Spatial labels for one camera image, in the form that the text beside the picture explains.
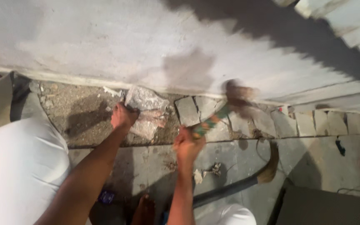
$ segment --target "concrete floor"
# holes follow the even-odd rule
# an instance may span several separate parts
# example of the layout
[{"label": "concrete floor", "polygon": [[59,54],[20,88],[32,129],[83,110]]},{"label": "concrete floor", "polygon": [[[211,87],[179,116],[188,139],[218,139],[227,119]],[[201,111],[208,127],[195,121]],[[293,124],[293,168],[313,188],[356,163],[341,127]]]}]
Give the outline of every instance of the concrete floor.
[{"label": "concrete floor", "polygon": [[[238,203],[249,208],[258,225],[267,224],[279,192],[289,178],[293,185],[325,191],[360,190],[360,135],[340,137],[346,149],[342,156],[335,144],[336,137],[290,138],[276,140],[280,163],[274,180],[253,186],[232,196],[195,209],[197,220],[217,207]],[[89,149],[70,150],[74,164],[89,153]],[[268,141],[243,140],[208,143],[195,162],[195,169],[209,169],[220,162],[221,176],[208,174],[195,186],[194,195],[231,184],[252,175],[270,157]],[[176,173],[168,168],[175,160],[170,145],[128,147],[119,150],[107,187],[117,193],[117,199],[139,197],[149,192],[156,200],[157,219],[167,209],[176,181]],[[346,194],[360,196],[358,191]]]}]

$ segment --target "white cloth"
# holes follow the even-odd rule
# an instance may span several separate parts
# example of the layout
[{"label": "white cloth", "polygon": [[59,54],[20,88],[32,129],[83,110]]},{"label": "white cloth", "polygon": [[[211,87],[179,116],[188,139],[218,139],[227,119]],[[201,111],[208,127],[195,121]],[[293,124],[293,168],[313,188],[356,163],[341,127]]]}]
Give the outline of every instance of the white cloth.
[{"label": "white cloth", "polygon": [[0,127],[0,225],[31,225],[70,172],[65,140],[48,122]]},{"label": "white cloth", "polygon": [[198,225],[256,225],[251,211],[242,205],[225,205],[197,221]]}]

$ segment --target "foot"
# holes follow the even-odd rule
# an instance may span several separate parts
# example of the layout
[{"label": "foot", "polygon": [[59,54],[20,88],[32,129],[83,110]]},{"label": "foot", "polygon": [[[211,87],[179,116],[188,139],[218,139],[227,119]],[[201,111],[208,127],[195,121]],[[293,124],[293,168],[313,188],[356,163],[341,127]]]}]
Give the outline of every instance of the foot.
[{"label": "foot", "polygon": [[131,225],[153,225],[155,217],[155,202],[146,194],[141,197]]}]

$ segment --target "hand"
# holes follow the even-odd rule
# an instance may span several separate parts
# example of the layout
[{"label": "hand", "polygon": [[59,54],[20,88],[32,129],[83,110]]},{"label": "hand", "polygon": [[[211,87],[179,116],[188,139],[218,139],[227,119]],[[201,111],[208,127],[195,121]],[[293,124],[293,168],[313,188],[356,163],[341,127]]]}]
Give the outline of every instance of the hand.
[{"label": "hand", "polygon": [[180,127],[179,135],[174,139],[173,144],[173,149],[177,152],[179,171],[183,169],[192,171],[193,163],[205,144],[205,136],[195,140],[188,128]]},{"label": "hand", "polygon": [[138,115],[138,109],[127,109],[122,102],[116,104],[112,112],[112,120],[110,123],[113,128],[123,126],[126,129],[130,129],[136,122]]}]

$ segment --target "broom bristles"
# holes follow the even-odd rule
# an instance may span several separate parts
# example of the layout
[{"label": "broom bristles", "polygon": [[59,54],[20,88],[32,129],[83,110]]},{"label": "broom bristles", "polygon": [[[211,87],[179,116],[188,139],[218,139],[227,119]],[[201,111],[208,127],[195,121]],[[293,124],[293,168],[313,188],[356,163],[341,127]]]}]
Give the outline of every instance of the broom bristles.
[{"label": "broom bristles", "polygon": [[270,159],[266,166],[258,171],[257,181],[259,184],[268,183],[274,179],[277,171],[277,164],[279,162],[279,151],[277,143],[270,141]]}]

